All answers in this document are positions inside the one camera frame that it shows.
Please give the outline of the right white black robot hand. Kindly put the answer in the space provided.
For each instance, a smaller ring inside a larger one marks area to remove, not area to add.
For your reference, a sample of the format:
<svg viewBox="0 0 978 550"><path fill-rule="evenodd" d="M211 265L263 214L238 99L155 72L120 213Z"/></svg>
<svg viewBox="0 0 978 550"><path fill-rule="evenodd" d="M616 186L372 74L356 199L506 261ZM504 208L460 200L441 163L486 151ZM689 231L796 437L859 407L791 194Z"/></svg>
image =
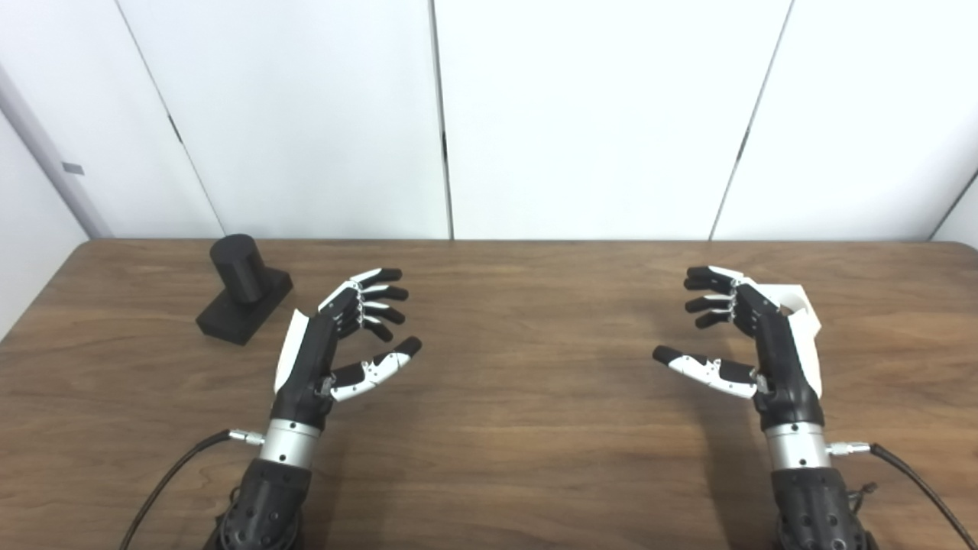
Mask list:
<svg viewBox="0 0 978 550"><path fill-rule="evenodd" d="M685 310L696 328L731 324L754 341L755 364L658 345L653 359L706 387L753 401L762 429L824 427L821 365L816 338L821 321L800 284L764 284L720 266L688 268L684 287L702 291Z"/></svg>

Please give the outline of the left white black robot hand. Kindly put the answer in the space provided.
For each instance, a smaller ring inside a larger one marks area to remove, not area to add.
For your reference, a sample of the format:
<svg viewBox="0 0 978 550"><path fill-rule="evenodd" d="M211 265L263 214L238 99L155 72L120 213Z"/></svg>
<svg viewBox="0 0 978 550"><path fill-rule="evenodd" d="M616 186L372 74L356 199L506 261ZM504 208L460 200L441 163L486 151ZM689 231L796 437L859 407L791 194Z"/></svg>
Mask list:
<svg viewBox="0 0 978 550"><path fill-rule="evenodd" d="M324 429L333 404L376 389L411 362L423 346L417 337L367 360L333 366L339 342L349 335L366 330L393 341L389 325L406 320L391 305L409 297L395 285L402 276L397 268L369 270L346 279L313 315L294 310L276 369L272 420Z"/></svg>

